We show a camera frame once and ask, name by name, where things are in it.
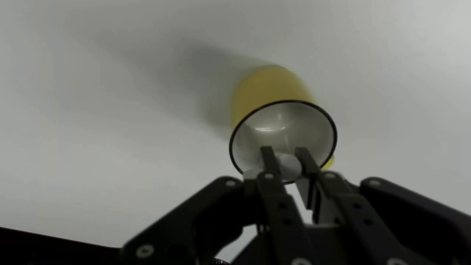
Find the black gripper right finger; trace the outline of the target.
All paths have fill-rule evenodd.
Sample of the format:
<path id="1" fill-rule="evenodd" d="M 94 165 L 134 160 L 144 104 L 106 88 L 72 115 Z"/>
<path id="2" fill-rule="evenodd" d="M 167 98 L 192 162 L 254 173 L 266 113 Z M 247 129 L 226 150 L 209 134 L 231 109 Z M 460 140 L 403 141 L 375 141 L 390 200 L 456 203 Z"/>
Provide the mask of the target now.
<path id="1" fill-rule="evenodd" d="M 316 232 L 340 235 L 329 251 L 347 251 L 350 265 L 471 265 L 469 215 L 379 176 L 354 185 L 304 147 L 296 157 Z"/>

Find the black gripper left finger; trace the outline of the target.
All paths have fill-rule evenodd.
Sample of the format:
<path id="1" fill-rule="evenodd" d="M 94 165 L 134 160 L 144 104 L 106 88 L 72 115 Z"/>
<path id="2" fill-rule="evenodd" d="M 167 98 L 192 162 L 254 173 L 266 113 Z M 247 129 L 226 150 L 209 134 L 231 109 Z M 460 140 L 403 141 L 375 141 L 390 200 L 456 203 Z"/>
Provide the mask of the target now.
<path id="1" fill-rule="evenodd" d="M 294 198 L 285 191 L 285 160 L 268 145 L 262 165 L 244 179 L 219 176 L 119 250 L 123 265 L 213 265 L 243 228 L 254 238 L 231 265 L 315 265 L 313 243 Z"/>

